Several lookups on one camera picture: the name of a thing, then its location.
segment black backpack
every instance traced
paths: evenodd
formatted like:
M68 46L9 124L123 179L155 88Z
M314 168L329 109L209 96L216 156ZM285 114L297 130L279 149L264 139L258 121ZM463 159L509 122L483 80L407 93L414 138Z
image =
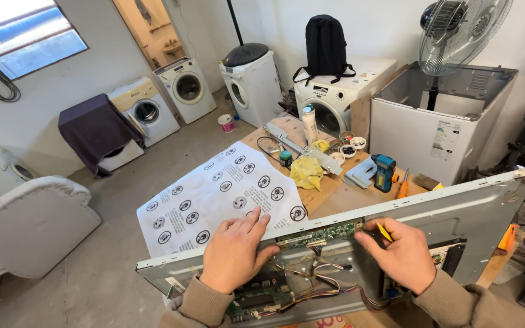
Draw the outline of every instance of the black backpack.
M356 76L352 65L346 62L345 47L348 44L345 42L344 29L339 20L330 15L312 17L305 28L305 40L307 41L307 67L301 67L295 72L293 82L298 82L295 79L301 70L309 74L305 86L317 75L335 75L332 84L338 82L340 78ZM348 67L354 71L353 74L344 74Z

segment black lid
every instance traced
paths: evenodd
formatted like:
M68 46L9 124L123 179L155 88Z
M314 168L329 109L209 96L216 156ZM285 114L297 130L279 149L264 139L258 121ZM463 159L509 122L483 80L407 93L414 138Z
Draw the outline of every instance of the black lid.
M251 63L268 52L268 46L262 43L245 43L232 49L222 63L226 67L235 67Z

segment purple cloth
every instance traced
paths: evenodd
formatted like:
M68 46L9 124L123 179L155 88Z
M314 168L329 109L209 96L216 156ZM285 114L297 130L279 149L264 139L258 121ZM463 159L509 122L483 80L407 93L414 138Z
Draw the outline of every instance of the purple cloth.
M111 173L98 166L109 153L135 140L143 146L143 136L102 93L60 113L58 129L96 177Z

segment person's left hand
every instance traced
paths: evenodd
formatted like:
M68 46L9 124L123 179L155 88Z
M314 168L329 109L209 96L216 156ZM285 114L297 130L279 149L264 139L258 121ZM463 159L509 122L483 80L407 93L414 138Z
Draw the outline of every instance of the person's left hand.
M271 220L269 213L259 219L260 214L257 206L244 218L220 224L204 250L204 272L200 276L204 285L230 294L257 275L261 267L281 251L272 244L257 254L257 246Z

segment fan grille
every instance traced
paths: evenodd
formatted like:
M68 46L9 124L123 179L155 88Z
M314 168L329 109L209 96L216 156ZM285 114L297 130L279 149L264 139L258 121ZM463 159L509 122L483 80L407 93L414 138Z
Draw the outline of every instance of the fan grille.
M440 77L475 58L499 30L513 0L440 0L420 38L422 70Z

